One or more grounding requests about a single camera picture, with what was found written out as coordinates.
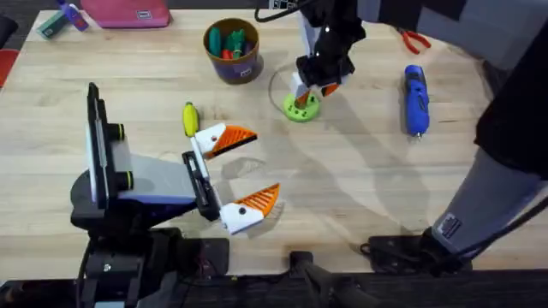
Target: yellow object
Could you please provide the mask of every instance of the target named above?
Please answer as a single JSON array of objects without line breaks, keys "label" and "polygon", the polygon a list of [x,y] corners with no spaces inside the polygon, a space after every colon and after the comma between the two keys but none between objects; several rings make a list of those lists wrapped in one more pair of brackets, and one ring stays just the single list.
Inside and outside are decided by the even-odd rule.
[{"label": "yellow object", "polygon": [[192,103],[187,102],[182,109],[182,125],[187,137],[193,137],[198,132],[198,129],[200,129],[199,120],[198,110]]}]

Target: wooden tabletop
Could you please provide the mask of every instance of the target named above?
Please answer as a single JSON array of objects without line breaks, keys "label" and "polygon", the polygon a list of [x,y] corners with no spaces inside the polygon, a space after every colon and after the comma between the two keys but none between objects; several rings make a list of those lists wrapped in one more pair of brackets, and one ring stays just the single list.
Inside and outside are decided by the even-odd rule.
[{"label": "wooden tabletop", "polygon": [[[126,125],[133,153],[177,162],[191,146],[182,106],[202,127],[249,127],[259,140],[208,163],[223,200],[281,183],[275,210],[230,237],[230,274],[278,273],[293,250],[338,272],[369,271],[356,247],[378,234],[419,234],[451,200],[473,161],[474,125],[491,94],[479,63],[435,40],[415,56],[399,34],[368,24],[354,46],[356,73],[323,99],[316,120],[298,124],[278,110],[304,51],[294,16],[256,25],[261,75],[229,86],[215,74],[202,36],[214,21],[253,20],[251,10],[177,10],[156,30],[103,30],[91,23],[44,41],[36,25],[0,91],[0,280],[75,277],[86,234],[71,225],[69,190],[86,168],[86,90],[95,82],[109,120]],[[403,70],[422,65],[432,124],[421,142],[402,133]],[[479,269],[548,267],[548,216],[501,240]],[[197,213],[173,219],[191,237],[226,237]]]}]

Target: black cable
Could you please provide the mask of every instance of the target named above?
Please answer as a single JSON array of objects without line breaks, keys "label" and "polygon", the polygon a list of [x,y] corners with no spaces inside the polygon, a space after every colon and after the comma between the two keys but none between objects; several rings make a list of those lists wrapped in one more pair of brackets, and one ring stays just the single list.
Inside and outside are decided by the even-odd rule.
[{"label": "black cable", "polygon": [[87,259],[89,258],[89,252],[91,251],[91,247],[92,247],[92,239],[89,239],[87,241],[87,246],[86,246],[86,250],[84,251],[84,255],[82,256],[80,269],[78,270],[78,276],[76,277],[76,286],[75,286],[76,308],[80,308],[81,306],[81,302],[80,302],[80,293],[82,290],[81,284],[82,284],[82,281],[84,280],[84,272],[86,271]]},{"label": "black cable", "polygon": [[259,11],[260,11],[259,1],[260,0],[257,0],[257,6],[255,7],[255,20],[257,22],[268,22],[268,21],[275,21],[276,19],[279,19],[279,18],[285,17],[287,15],[293,14],[294,12],[304,8],[308,4],[317,2],[318,0],[305,0],[302,3],[298,3],[296,6],[294,6],[291,9],[286,9],[286,10],[280,12],[280,13],[276,13],[276,14],[273,14],[273,15],[270,15],[270,16],[264,17],[264,18],[259,17]]},{"label": "black cable", "polygon": [[436,268],[439,266],[442,266],[448,262],[451,262],[469,252],[475,251],[475,250],[484,250],[488,246],[490,246],[492,243],[497,241],[498,239],[504,237],[506,234],[509,234],[510,232],[516,230],[517,228],[521,227],[526,222],[533,219],[535,216],[537,216],[541,211],[545,210],[546,207],[548,207],[548,198],[542,199],[537,205],[535,205],[531,210],[528,210],[523,215],[516,218],[513,222],[506,225],[504,228],[500,229],[499,231],[495,232],[485,240],[481,240],[475,244],[472,244],[471,246],[468,246],[459,252],[455,252],[450,254],[449,256],[437,261],[435,264],[429,267],[429,270],[432,268]]}]

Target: red pliers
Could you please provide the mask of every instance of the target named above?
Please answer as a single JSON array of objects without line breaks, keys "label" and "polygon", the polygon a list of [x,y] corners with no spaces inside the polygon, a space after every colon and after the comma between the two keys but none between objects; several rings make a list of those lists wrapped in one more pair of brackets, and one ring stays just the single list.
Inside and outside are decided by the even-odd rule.
[{"label": "red pliers", "polygon": [[415,39],[417,41],[419,41],[420,43],[422,43],[426,48],[430,48],[432,47],[432,44],[430,44],[430,42],[428,42],[428,40],[426,38],[424,38],[422,35],[418,34],[418,33],[414,33],[412,31],[406,31],[406,30],[403,30],[401,28],[396,28],[396,30],[402,35],[403,37],[403,43],[407,46],[407,48],[413,52],[415,55],[418,55],[420,54],[420,51],[417,49],[417,47],[413,46],[413,44],[411,44],[411,41],[409,38],[411,39]]}]

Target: pink pouch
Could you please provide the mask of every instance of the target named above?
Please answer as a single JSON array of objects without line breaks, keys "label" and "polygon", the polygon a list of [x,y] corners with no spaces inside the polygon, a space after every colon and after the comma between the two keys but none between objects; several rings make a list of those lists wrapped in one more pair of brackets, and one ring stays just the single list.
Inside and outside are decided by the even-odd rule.
[{"label": "pink pouch", "polygon": [[80,4],[103,28],[166,27],[170,23],[164,0],[80,0]]}]

